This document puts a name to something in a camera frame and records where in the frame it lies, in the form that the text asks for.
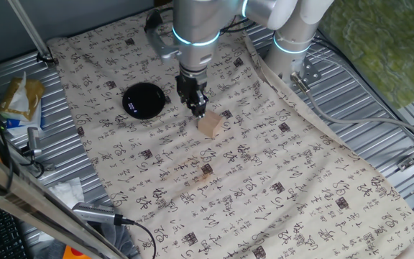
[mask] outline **black lid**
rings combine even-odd
[[[164,104],[164,92],[152,83],[137,83],[127,89],[122,98],[124,110],[137,119],[156,117]]]

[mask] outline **white cable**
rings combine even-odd
[[[324,61],[328,61],[330,63],[333,63],[335,65],[340,66],[341,68],[343,68],[359,85],[360,82],[358,82],[358,80],[351,74],[351,72],[349,72],[347,69],[345,69],[342,65],[329,60],[327,58],[321,58],[318,56],[315,56],[313,53],[308,52],[309,55],[312,55],[314,58],[320,58],[321,60]],[[391,124],[396,124],[402,127],[406,127],[407,129],[411,130],[414,132],[414,126],[406,123],[406,122],[402,122],[400,120],[397,119],[389,119],[389,118],[364,118],[364,119],[335,119],[333,117],[330,117],[330,115],[326,114],[325,112],[322,111],[322,109],[317,105],[316,100],[314,100],[312,93],[309,91],[306,93],[306,95],[309,98],[309,101],[314,105],[314,108],[317,110],[317,112],[324,117],[325,119],[331,121],[331,122],[335,122],[335,123],[341,123],[341,124],[357,124],[357,123],[367,123],[367,122],[387,122],[387,123],[391,123]]]

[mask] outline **metal platform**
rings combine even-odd
[[[264,56],[272,42],[272,32],[255,27],[249,30],[260,55]],[[311,52],[318,52],[324,57],[336,56],[329,50],[312,46]],[[343,68],[333,63],[308,57],[321,72],[321,81],[311,85],[311,91],[321,108],[336,118],[391,117],[392,111],[385,109],[385,104],[361,84],[360,78],[352,78]],[[53,186],[79,177],[86,202],[111,205],[101,182],[89,162],[83,145],[76,132],[60,78],[54,68],[45,63],[37,63],[36,53],[25,55],[0,65],[0,101],[10,80],[14,76],[21,77],[27,72],[29,78],[39,79],[46,87],[42,98],[42,116],[45,120],[41,133],[42,155],[39,161],[54,163],[56,171],[46,173],[40,181],[46,186]],[[309,100],[302,93],[298,95],[309,105]],[[328,123],[351,148],[375,166],[390,183],[398,189],[407,203],[414,208],[414,167],[404,172],[399,171],[397,164],[407,155],[414,153],[414,141],[401,128],[383,123],[363,125],[346,125]],[[27,136],[9,139],[17,146],[27,143]],[[34,251],[38,245],[39,232],[27,224],[23,225],[27,242]]]
[[[273,31],[263,27],[253,27],[247,32],[257,52],[262,57],[266,56],[272,44]],[[377,92],[335,53],[319,45],[311,45],[309,52],[320,57],[308,55],[307,58],[322,75],[321,80],[311,84],[310,88],[314,99],[325,113],[337,119],[398,115],[414,124],[414,104],[399,113],[389,108]],[[297,88],[293,90],[309,107],[313,107],[305,94]],[[334,124],[328,121],[325,123],[350,148],[381,172],[414,210],[414,166],[403,172],[397,166],[399,162],[414,153],[414,136],[401,127],[387,123],[370,122],[362,125]]]
[[[36,61],[36,53],[25,55],[0,65],[0,102],[12,77],[38,79],[46,90],[42,97],[42,117],[45,120],[40,133],[42,155],[37,157],[41,163],[54,163],[55,172],[45,173],[39,180],[47,187],[79,177],[85,202],[111,206],[111,201],[101,185],[98,176],[87,158],[83,144],[79,139],[73,118],[67,105],[65,93],[55,68]],[[27,144],[27,136],[7,136],[17,147]],[[28,224],[22,224],[27,244],[33,252],[42,248],[39,243],[39,231]]]

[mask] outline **patterned tablecloth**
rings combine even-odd
[[[146,15],[50,48],[103,186],[154,233],[159,258],[394,258],[410,244],[414,213],[399,193],[286,86],[260,79],[240,33],[220,37],[209,64],[208,108],[224,122],[202,135],[175,90],[178,62],[148,45]],[[154,119],[121,107],[143,81],[166,94]],[[147,234],[130,232],[151,258]]]

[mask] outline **green surface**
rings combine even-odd
[[[335,0],[321,29],[392,105],[414,101],[414,0]]]

